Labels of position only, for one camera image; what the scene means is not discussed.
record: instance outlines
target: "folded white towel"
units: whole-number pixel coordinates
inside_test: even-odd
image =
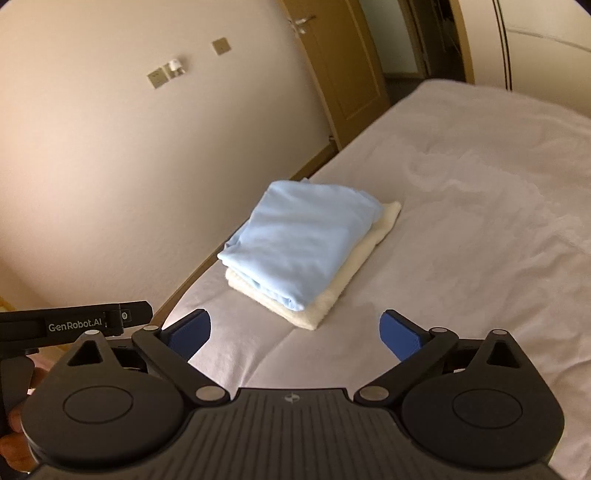
[[[399,202],[384,205],[384,213],[375,222],[369,232],[355,245],[345,263],[336,273],[328,288],[318,295],[304,310],[295,312],[283,306],[276,300],[266,296],[252,287],[234,270],[226,270],[226,279],[230,287],[252,298],[270,311],[282,316],[288,322],[307,330],[316,330],[322,319],[336,303],[345,287],[351,281],[357,270],[368,259],[375,246],[380,243],[394,227],[396,218],[402,206]]]

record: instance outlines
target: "wall outlet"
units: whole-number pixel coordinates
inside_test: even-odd
[[[148,74],[148,80],[152,83],[154,88],[158,88],[168,81],[168,77],[164,73],[164,70],[159,68]]]
[[[222,55],[232,49],[226,37],[218,38],[216,41],[213,41],[212,46],[218,55]]]

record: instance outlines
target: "ribbed grip surface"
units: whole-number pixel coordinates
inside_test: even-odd
[[[85,477],[48,466],[32,475],[33,480]],[[342,390],[241,390],[228,405],[197,411],[177,441],[154,458],[92,478],[543,480],[558,476],[544,465],[503,473],[445,465],[417,450],[386,410],[357,406]]]

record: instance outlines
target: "logo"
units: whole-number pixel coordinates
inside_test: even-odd
[[[103,323],[103,319],[95,318],[87,320],[78,320],[76,322],[50,323],[49,325],[47,325],[47,329],[50,332],[65,332],[67,330],[79,330],[91,327],[105,326],[106,325]]]
[[[286,395],[285,397],[283,397],[283,400],[288,401],[289,403],[291,403],[293,405],[297,401],[300,401],[300,396],[297,393],[291,392],[289,395]]]

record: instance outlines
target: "finger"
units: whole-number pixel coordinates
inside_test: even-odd
[[[22,433],[21,412],[25,406],[25,401],[20,402],[8,414],[8,424],[13,432]]]
[[[0,454],[10,468],[19,472],[30,472],[37,465],[22,433],[11,433],[0,438]]]
[[[41,380],[43,380],[46,376],[47,370],[35,367],[35,370],[33,370],[33,377],[31,378],[31,388],[37,388],[37,386],[41,383]]]

